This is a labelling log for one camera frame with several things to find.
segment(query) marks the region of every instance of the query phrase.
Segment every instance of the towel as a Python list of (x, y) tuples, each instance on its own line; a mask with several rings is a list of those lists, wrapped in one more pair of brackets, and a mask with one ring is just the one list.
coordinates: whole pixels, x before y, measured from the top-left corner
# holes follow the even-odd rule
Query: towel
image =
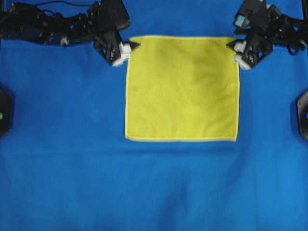
[(236, 141), (239, 68), (232, 38), (142, 36), (126, 80), (125, 136), (134, 141)]

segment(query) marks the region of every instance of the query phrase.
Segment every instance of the cable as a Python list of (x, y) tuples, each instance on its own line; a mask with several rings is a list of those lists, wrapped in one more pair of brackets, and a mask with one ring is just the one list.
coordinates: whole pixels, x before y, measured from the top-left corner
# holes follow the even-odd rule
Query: cable
[(77, 6), (77, 7), (90, 7), (92, 5), (92, 4), (75, 4), (75, 3), (70, 3), (67, 1), (46, 1), (46, 2), (35, 4), (34, 6), (42, 6), (42, 5), (54, 4), (54, 3), (63, 3), (63, 4), (70, 5), (70, 6)]
[(25, 6), (25, 7), (21, 8), (21, 9), (12, 11), (7, 16), (3, 17), (0, 20), (0, 24), (5, 22), (14, 13), (18, 13), (20, 11), (24, 11), (24, 10), (27, 10), (27, 9), (30, 9), (30, 8), (33, 8), (33, 7), (47, 5), (47, 4), (54, 4), (54, 3), (63, 3), (63, 4), (67, 4), (67, 5), (70, 5), (70, 6), (76, 6), (76, 7), (90, 7), (91, 6), (91, 4), (75, 4), (75, 3), (70, 3), (70, 2), (67, 2), (67, 1), (58, 1), (58, 0), (57, 1), (46, 1), (46, 2), (41, 2), (41, 3), (35, 4), (35, 5), (31, 5), (31, 6)]

